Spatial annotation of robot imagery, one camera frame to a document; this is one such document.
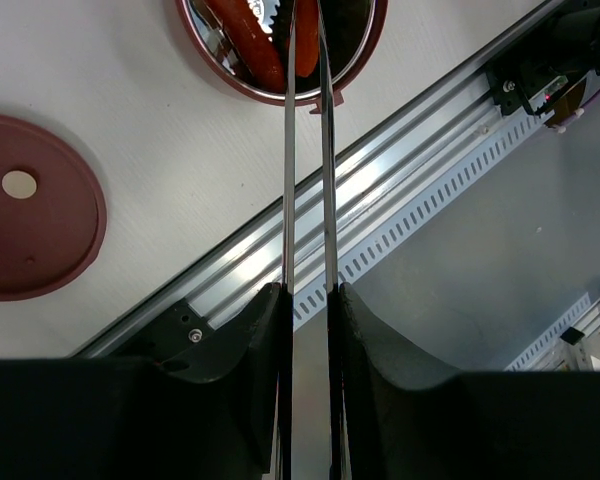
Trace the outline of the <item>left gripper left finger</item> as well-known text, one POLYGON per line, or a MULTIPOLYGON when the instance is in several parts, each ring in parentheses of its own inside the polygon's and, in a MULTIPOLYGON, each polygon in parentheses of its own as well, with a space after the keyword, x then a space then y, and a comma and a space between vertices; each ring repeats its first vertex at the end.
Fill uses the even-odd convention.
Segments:
POLYGON ((0 479, 259 479, 271 467, 281 288, 147 357, 0 360, 0 479))

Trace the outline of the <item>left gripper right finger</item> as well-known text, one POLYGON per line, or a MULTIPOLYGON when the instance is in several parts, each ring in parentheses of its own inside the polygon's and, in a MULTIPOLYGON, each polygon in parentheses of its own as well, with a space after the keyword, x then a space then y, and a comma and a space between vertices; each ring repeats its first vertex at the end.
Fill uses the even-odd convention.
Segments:
POLYGON ((333 474, 600 479, 600 372, 462 371, 329 295, 333 474))

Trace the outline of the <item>long metal tongs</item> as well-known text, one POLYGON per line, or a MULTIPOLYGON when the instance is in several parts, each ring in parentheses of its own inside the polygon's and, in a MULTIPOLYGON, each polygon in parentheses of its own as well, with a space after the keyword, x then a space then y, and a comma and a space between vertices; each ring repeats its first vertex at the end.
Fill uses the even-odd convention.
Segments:
MULTIPOLYGON (((323 3, 317 3, 320 69, 320 110, 326 273, 327 341, 330 403, 330 473, 342 479, 345 473, 344 415, 341 352, 338 338, 338 252, 336 220, 336 159, 334 88, 326 39, 323 3)), ((296 169, 296 46, 297 3, 291 7, 287 54, 287 89, 284 103, 284 163, 282 207, 282 263, 280 361, 278 386, 278 453, 276 477, 292 477, 292 372, 295 280, 295 169, 296 169)))

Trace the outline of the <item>red sausage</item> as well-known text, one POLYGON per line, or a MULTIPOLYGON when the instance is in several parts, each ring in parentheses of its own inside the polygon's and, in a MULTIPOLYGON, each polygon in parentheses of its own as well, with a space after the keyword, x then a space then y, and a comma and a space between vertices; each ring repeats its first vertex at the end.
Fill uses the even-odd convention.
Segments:
POLYGON ((258 85, 268 92, 283 93, 286 87, 284 67, 248 2, 210 0, 206 5, 258 85))

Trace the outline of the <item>red orange carrot slice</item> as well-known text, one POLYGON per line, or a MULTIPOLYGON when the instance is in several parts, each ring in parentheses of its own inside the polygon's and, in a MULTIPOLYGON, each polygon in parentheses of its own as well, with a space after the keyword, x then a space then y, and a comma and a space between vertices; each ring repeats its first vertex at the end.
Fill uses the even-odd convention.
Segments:
POLYGON ((309 77, 319 59, 319 9, 316 0, 296 2, 296 67, 295 73, 309 77))

